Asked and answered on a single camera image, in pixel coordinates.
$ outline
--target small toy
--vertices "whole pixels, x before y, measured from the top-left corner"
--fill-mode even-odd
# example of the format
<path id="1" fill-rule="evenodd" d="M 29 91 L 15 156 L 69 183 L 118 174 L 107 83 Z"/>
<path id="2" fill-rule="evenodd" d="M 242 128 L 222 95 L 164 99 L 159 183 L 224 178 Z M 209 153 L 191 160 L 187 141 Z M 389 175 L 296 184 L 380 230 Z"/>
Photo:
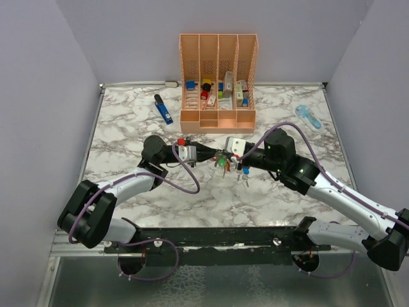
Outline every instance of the small toy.
<path id="1" fill-rule="evenodd" d="M 212 86 L 210 85 L 210 83 L 203 83 L 200 98 L 207 99 L 207 97 L 209 96 L 209 92 L 210 92 L 211 88 L 212 88 Z"/>
<path id="2" fill-rule="evenodd" d="M 164 101 L 162 100 L 162 97 L 160 97 L 159 94 L 156 94 L 154 97 L 156 108 L 158 109 L 160 115 L 162 115 L 166 124 L 169 125 L 170 123 L 173 123 L 172 117 L 167 111 Z"/>
<path id="3" fill-rule="evenodd" d="M 249 187 L 249 174 L 250 170 L 248 168 L 243 168 L 242 180 L 245 182 L 245 185 Z"/>
<path id="4" fill-rule="evenodd" d="M 193 80 L 188 80 L 188 81 L 186 81 L 186 89 L 187 89 L 188 91 L 194 90 L 194 86 L 195 86 L 195 84 L 194 84 L 194 81 L 193 81 Z"/>

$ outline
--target green object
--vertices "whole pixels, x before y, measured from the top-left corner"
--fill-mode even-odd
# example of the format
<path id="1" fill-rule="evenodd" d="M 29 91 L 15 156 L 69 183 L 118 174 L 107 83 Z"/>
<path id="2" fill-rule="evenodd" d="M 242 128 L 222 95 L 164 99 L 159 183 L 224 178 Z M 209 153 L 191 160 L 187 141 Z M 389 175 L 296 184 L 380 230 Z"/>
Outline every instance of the green object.
<path id="1" fill-rule="evenodd" d="M 226 165 L 226 160 L 225 160 L 224 158 L 221 158 L 221 159 L 218 161 L 218 164 L 219 164 L 219 166 L 225 166 L 225 165 Z"/>

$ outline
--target gray wall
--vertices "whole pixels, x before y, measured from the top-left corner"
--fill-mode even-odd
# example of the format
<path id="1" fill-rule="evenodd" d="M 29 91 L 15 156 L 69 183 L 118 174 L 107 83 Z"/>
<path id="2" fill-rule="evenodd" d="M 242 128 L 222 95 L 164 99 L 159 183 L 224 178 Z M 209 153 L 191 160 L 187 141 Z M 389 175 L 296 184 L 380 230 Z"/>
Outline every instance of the gray wall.
<path id="1" fill-rule="evenodd" d="M 0 306 L 34 306 L 98 81 L 54 0 L 0 4 Z"/>
<path id="2" fill-rule="evenodd" d="M 407 0 L 375 0 L 328 85 L 359 191 L 396 210 L 409 208 L 408 16 Z M 399 277 L 407 288 L 409 259 Z"/>
<path id="3" fill-rule="evenodd" d="M 180 33 L 257 33 L 257 81 L 329 81 L 372 0 L 57 0 L 104 83 L 180 79 Z"/>

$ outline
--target metal floor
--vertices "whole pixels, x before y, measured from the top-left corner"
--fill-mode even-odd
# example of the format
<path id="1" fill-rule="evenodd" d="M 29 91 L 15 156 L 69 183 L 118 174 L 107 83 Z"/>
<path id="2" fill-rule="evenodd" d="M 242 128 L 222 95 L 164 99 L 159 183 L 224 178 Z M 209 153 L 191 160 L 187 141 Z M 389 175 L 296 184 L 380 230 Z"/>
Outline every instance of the metal floor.
<path id="1" fill-rule="evenodd" d="M 341 272 L 350 260 L 351 254 L 322 255 L 317 272 Z M 116 261 L 61 258 L 50 306 L 393 306 L 381 270 L 363 256 L 337 279 L 308 277 L 292 265 L 232 265 L 185 266 L 164 281 L 128 281 L 118 276 Z M 143 273 L 160 276 L 166 269 Z"/>

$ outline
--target orange mesh file holder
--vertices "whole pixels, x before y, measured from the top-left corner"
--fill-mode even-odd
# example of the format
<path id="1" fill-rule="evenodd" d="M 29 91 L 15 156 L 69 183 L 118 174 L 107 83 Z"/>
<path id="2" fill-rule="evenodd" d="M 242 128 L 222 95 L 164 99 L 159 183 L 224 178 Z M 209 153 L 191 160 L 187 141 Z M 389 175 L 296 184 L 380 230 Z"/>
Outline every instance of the orange mesh file holder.
<path id="1" fill-rule="evenodd" d="M 183 133 L 253 133 L 256 128 L 254 74 L 258 39 L 254 34 L 181 34 L 179 41 L 182 100 L 180 127 Z M 233 73 L 231 109 L 220 108 L 217 90 L 226 72 Z M 203 79 L 212 82 L 214 106 L 206 106 L 200 97 Z M 193 80 L 194 90 L 185 82 Z M 246 80 L 248 105 L 236 104 L 235 84 Z"/>

